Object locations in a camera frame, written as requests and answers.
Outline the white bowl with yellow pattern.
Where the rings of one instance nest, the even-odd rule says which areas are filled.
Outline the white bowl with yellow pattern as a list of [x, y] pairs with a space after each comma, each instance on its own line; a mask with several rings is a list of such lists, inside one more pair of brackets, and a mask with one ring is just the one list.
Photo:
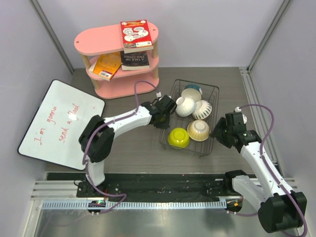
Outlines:
[[203, 142], [209, 137], [210, 127], [203, 120], [194, 120], [188, 125], [187, 133], [192, 140]]

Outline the plain white ribbed bowl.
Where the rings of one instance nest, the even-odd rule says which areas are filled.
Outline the plain white ribbed bowl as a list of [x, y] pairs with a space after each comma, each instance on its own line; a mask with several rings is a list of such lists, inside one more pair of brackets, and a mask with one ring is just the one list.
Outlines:
[[196, 109], [196, 103], [190, 97], [179, 97], [176, 105], [176, 114], [180, 117], [187, 117]]

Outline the white bowl with green stripes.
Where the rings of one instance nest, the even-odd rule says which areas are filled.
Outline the white bowl with green stripes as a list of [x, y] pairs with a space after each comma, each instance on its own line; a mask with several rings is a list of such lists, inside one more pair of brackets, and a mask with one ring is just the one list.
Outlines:
[[203, 120], [208, 118], [211, 113], [212, 105], [205, 100], [200, 100], [196, 102], [196, 109], [193, 111], [192, 115], [194, 119]]

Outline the black wire dish rack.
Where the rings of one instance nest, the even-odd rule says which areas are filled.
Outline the black wire dish rack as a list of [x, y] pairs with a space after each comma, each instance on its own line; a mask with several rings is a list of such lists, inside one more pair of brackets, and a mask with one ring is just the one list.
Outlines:
[[[179, 97], [190, 97], [195, 102], [200, 101], [200, 100], [205, 100], [209, 102], [212, 105], [212, 113], [210, 114], [208, 118], [203, 119], [203, 121], [205, 121], [209, 125], [210, 133], [211, 133], [211, 130], [216, 125], [219, 88], [216, 86], [207, 85], [203, 83], [193, 83], [201, 87], [203, 95], [200, 95], [200, 93], [196, 91], [195, 89], [185, 89], [186, 85], [192, 84], [192, 83], [193, 82], [186, 81], [186, 80], [180, 80], [180, 79], [175, 80], [172, 90], [171, 90], [171, 97], [175, 102]], [[176, 148], [169, 145], [167, 141], [167, 137], [169, 133], [171, 132], [171, 130], [173, 130], [174, 128], [180, 127], [187, 130], [188, 125], [194, 120], [196, 119], [193, 118], [192, 114], [190, 114], [187, 117], [180, 117], [176, 114], [176, 111], [175, 111], [173, 114], [170, 115], [170, 127], [167, 129], [162, 129], [160, 131], [160, 136], [159, 136], [160, 143], [165, 148], [170, 147], [170, 148], [180, 149], [180, 148]], [[180, 149], [180, 150], [188, 150], [202, 157], [202, 156], [209, 155], [212, 152], [212, 146], [213, 146], [213, 139], [209, 135], [208, 139], [203, 142], [197, 142], [190, 139], [189, 145], [186, 148]]]

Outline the teal and white bowl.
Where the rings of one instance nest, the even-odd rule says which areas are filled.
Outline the teal and white bowl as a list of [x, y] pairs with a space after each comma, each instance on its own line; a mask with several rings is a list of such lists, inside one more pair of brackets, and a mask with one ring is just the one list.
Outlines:
[[202, 89], [200, 86], [198, 86], [197, 84], [188, 84], [185, 86], [185, 89], [195, 89], [196, 91], [198, 91], [200, 93], [200, 95], [203, 95]]

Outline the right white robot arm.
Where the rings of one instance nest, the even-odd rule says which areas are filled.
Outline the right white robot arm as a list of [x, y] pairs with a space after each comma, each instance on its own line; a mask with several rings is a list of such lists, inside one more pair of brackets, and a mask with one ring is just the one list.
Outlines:
[[227, 113], [216, 123], [210, 137], [220, 144], [235, 147], [250, 164], [259, 185], [242, 170], [226, 172], [225, 193], [241, 194], [257, 211], [259, 222], [268, 233], [306, 227], [307, 199], [296, 192], [280, 175], [255, 130], [248, 130], [241, 112]]

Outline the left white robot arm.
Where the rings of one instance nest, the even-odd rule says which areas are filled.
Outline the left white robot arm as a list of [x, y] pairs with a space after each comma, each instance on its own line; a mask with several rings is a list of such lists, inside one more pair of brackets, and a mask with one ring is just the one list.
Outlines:
[[170, 115], [175, 112], [176, 102], [168, 95], [150, 102], [137, 103], [135, 109], [114, 117], [93, 116], [79, 137], [84, 152], [82, 164], [89, 181], [88, 191], [100, 197], [105, 191], [104, 160], [111, 152], [113, 141], [120, 135], [135, 128], [153, 125], [167, 129]]

